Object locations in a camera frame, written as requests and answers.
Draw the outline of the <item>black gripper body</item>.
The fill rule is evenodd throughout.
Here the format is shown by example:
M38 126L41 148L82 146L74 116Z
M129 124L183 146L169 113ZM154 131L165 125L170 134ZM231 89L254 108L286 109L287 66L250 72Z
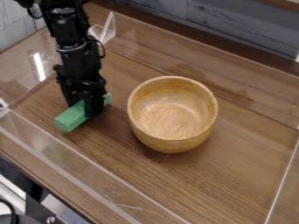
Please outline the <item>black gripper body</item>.
M81 81L81 88L106 87L107 81L101 75L103 55L98 43L58 45L62 63L54 66L57 80Z

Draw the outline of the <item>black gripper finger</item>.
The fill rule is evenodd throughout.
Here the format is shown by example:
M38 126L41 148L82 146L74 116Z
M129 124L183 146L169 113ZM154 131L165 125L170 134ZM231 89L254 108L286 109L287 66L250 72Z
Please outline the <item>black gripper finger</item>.
M82 99L85 101L85 112L89 118L93 118L105 110L106 100L106 88L105 87L85 87L82 93Z
M61 85L61 91L69 103L69 106L74 106L82 99L82 88L79 80L63 80L58 79Z

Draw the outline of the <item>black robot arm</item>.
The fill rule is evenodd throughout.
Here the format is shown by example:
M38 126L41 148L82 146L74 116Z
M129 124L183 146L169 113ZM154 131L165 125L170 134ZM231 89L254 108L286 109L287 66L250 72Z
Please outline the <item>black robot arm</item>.
M85 114L93 117L105 109L107 81L101 75L106 55L99 53L99 41L89 34L90 18L83 8L86 0L14 0L29 15L45 20L62 63L53 69L69 105L85 104Z

